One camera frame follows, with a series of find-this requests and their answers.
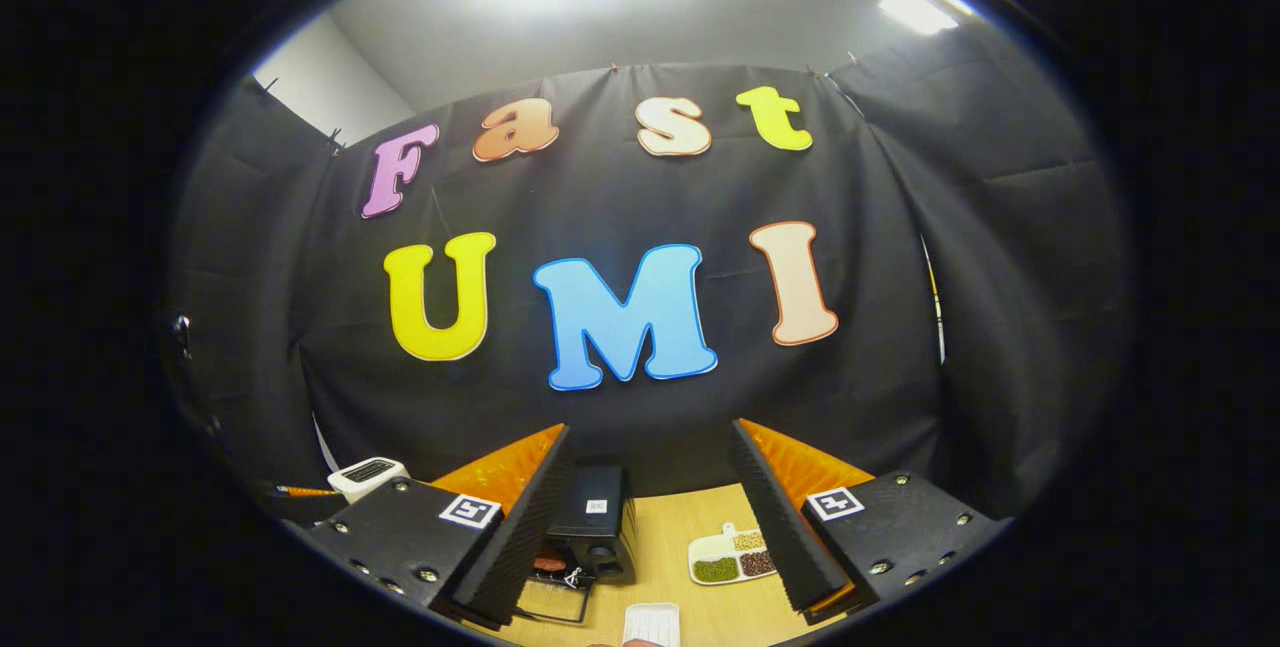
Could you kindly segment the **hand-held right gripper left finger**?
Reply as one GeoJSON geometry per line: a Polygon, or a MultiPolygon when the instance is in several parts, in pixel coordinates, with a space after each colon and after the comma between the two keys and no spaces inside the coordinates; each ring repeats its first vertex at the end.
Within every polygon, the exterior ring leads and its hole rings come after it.
{"type": "Polygon", "coordinates": [[[554,424],[435,480],[392,468],[305,542],[415,612],[504,627],[572,465],[570,428],[554,424]]]}

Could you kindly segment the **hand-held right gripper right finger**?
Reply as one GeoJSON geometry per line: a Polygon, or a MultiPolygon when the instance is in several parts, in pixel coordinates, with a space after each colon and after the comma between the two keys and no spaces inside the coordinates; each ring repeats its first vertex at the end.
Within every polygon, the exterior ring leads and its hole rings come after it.
{"type": "Polygon", "coordinates": [[[730,433],[783,592],[810,625],[905,600],[1009,527],[915,471],[876,477],[748,419],[730,433]]]}

